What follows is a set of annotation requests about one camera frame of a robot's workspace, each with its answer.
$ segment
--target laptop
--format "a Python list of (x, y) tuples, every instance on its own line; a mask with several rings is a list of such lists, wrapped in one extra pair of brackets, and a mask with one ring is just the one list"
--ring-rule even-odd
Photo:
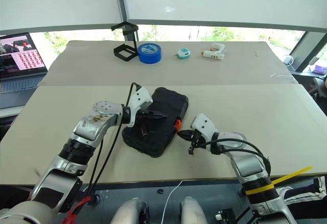
[(0, 37), (0, 109), (25, 105), (47, 72), (29, 33)]

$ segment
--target white backdrop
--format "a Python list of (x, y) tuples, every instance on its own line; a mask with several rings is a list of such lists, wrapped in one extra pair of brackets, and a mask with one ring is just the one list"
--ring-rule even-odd
[(116, 24), (117, 0), (0, 0), (0, 30)]
[(327, 29), (327, 0), (124, 0), (128, 19), (199, 20)]

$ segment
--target tape roll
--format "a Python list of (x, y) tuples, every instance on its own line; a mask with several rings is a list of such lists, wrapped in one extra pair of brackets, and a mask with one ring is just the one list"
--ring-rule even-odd
[(161, 60), (161, 47), (154, 43), (145, 43), (137, 48), (138, 58), (145, 64), (154, 64)]

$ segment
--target black phone case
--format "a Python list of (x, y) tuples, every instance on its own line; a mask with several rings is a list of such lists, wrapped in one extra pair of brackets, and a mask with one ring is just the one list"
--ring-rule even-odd
[[(152, 95), (153, 103), (147, 110), (160, 111), (166, 118), (145, 119), (137, 121), (132, 128), (126, 127), (122, 131), (124, 142), (153, 158), (161, 156), (176, 133), (176, 120), (185, 116), (189, 106), (189, 99), (175, 91), (159, 87)], [(147, 135), (142, 136), (142, 128), (147, 129)]]

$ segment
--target laptop keyboard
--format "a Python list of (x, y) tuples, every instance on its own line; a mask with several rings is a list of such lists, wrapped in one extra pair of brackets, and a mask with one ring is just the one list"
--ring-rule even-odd
[(31, 77), (0, 83), (0, 94), (12, 93), (37, 88), (37, 84), (42, 80), (41, 77)]

